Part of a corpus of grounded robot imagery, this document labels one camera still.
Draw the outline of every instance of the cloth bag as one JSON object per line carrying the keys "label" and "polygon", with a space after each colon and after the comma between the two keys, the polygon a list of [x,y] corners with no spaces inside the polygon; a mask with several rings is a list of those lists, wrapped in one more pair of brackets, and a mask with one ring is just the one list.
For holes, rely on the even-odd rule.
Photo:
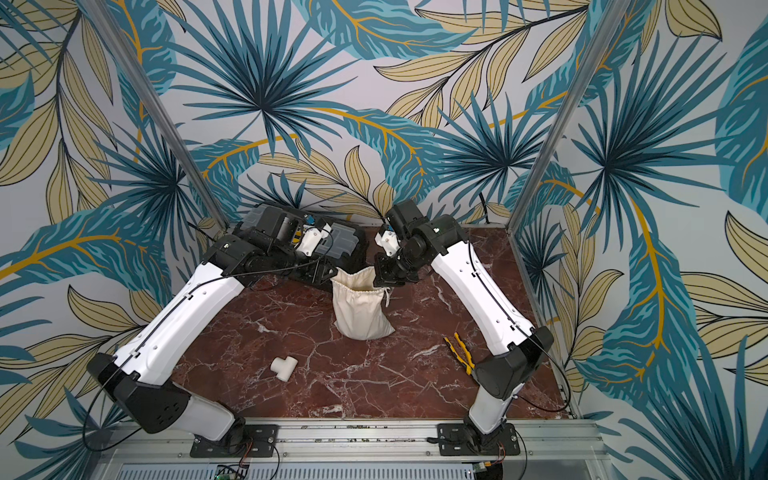
{"label": "cloth bag", "polygon": [[373,286],[376,270],[369,266],[358,273],[341,270],[331,279],[333,283],[333,312],[336,328],[355,340],[380,339],[395,329],[382,312],[382,299],[389,289]]}

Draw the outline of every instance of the blue leaf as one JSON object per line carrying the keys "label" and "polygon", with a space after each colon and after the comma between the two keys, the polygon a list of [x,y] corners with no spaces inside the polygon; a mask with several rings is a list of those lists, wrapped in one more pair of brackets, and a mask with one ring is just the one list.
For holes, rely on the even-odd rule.
{"label": "blue leaf", "polygon": [[293,0],[308,25],[358,58],[419,58],[451,51],[472,35],[451,33],[406,0]]}
{"label": "blue leaf", "polygon": [[0,385],[16,385],[17,383],[31,383],[27,377],[16,372],[0,370]]}
{"label": "blue leaf", "polygon": [[[611,47],[601,66],[592,76],[581,104],[587,104],[598,96],[611,81],[613,72],[621,69],[629,59],[643,32],[643,27],[656,0],[632,0],[628,13],[611,39]],[[536,85],[528,94],[525,110],[545,116],[554,115],[568,93],[576,71],[581,66],[584,51],[598,27],[609,0],[593,0],[587,10],[587,19],[577,38],[573,53],[557,71]]]}
{"label": "blue leaf", "polygon": [[350,134],[381,154],[396,204],[409,198],[418,203],[438,184],[435,159],[439,149],[431,130],[375,108],[333,113],[342,117],[342,125]]}
{"label": "blue leaf", "polygon": [[655,231],[643,225],[629,263],[629,303],[605,332],[602,352],[576,366],[607,396],[643,409],[688,384],[698,335],[677,258]]}
{"label": "blue leaf", "polygon": [[28,362],[34,362],[34,356],[30,355],[28,351],[20,346],[13,345],[0,345],[0,357],[13,360],[26,360]]}
{"label": "blue leaf", "polygon": [[587,415],[584,415],[584,418],[594,420],[595,422],[598,422],[600,420],[604,420],[608,418],[609,416],[613,415],[613,412],[610,411],[603,411],[603,412],[592,412],[588,413]]}
{"label": "blue leaf", "polygon": [[3,295],[30,283],[53,283],[97,272],[133,291],[149,290],[161,305],[170,300],[164,246],[133,213],[112,208],[83,210],[38,229],[18,251],[0,257]]}
{"label": "blue leaf", "polygon": [[82,426],[79,425],[66,425],[61,422],[50,419],[36,419],[29,415],[24,415],[27,418],[29,426],[43,435],[49,437],[69,437],[73,435],[80,435],[82,432]]}
{"label": "blue leaf", "polygon": [[6,336],[6,335],[8,335],[10,333],[18,332],[19,330],[27,329],[27,328],[29,328],[31,326],[35,326],[35,325],[41,325],[43,323],[50,323],[50,321],[48,321],[48,320],[30,320],[28,322],[16,323],[15,325],[4,326],[3,328],[0,329],[0,336]]}
{"label": "blue leaf", "polygon": [[[10,312],[16,310],[17,308],[22,308],[23,306],[28,305],[29,303],[32,303],[35,300],[40,300],[41,298],[42,298],[41,296],[30,296],[30,297],[27,297],[27,298],[24,298],[24,299],[21,299],[21,300],[16,300],[15,302],[10,302],[10,303],[7,303],[7,304],[5,304],[3,306],[0,306],[0,316],[8,315]],[[47,323],[50,323],[47,320],[34,320],[34,321],[35,322],[43,322],[43,323],[47,322]],[[25,325],[26,323],[28,323],[28,322],[19,323],[19,325]],[[3,329],[0,329],[0,336],[8,335],[7,333],[2,333],[2,332],[3,332]]]}
{"label": "blue leaf", "polygon": [[31,117],[35,109],[35,89],[32,75],[13,88],[0,88],[0,151],[13,141],[19,128]]}
{"label": "blue leaf", "polygon": [[728,196],[768,221],[768,18],[747,41],[717,112],[717,154]]}
{"label": "blue leaf", "polygon": [[[173,33],[163,11],[157,6],[157,0],[125,0],[119,4],[107,2],[107,5],[154,90],[157,94],[165,93],[176,75],[171,68],[176,63],[176,54],[168,48],[173,41]],[[147,112],[120,69],[118,79],[128,117],[136,125],[146,124],[149,120]]]}
{"label": "blue leaf", "polygon": [[243,196],[237,178],[259,161],[258,145],[224,138],[211,145],[196,147],[190,153],[224,213],[233,222],[240,221],[237,208]]}

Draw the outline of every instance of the wallpaper wall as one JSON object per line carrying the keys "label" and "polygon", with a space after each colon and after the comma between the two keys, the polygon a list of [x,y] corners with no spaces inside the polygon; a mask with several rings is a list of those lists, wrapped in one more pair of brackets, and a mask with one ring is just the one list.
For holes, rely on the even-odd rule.
{"label": "wallpaper wall", "polygon": [[[137,55],[171,60],[158,4],[118,3]],[[81,478],[83,423],[96,447],[124,419],[86,415],[88,361],[188,278],[207,240],[187,222],[214,223],[74,0],[0,0],[0,159],[2,477]]]}
{"label": "wallpaper wall", "polygon": [[638,7],[516,239],[618,478],[768,478],[768,4]]}

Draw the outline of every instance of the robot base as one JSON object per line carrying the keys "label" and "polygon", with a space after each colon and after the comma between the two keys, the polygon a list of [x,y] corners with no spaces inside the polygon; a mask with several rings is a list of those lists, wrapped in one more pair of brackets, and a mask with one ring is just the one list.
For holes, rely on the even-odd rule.
{"label": "robot base", "polygon": [[467,455],[499,454],[498,444],[504,446],[507,456],[520,455],[520,445],[515,427],[503,423],[494,432],[482,435],[482,444],[477,445],[474,429],[465,423],[439,423],[437,435],[440,444],[440,456],[457,457]]}
{"label": "robot base", "polygon": [[224,447],[212,441],[195,435],[191,458],[240,458],[245,452],[244,447],[251,440],[251,458],[271,458],[275,451],[274,443],[277,438],[277,425],[245,425],[243,430],[243,443],[234,447]]}

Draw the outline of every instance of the pliers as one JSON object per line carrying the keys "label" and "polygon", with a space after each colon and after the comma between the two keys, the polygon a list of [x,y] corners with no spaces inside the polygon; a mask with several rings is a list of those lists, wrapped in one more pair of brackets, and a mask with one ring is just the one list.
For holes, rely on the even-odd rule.
{"label": "pliers", "polygon": [[462,350],[464,351],[464,354],[467,356],[467,360],[464,360],[458,352],[456,352],[456,349],[453,348],[453,344],[451,343],[451,340],[448,339],[447,336],[444,336],[443,339],[446,343],[448,343],[448,346],[451,347],[451,351],[456,356],[456,359],[464,366],[466,367],[467,375],[471,376],[473,379],[477,380],[477,375],[475,374],[475,364],[472,362],[472,354],[469,353],[469,350],[467,350],[467,346],[462,342],[462,339],[459,338],[458,333],[454,332],[453,336],[456,338],[456,341],[458,342],[459,346],[461,346]]}

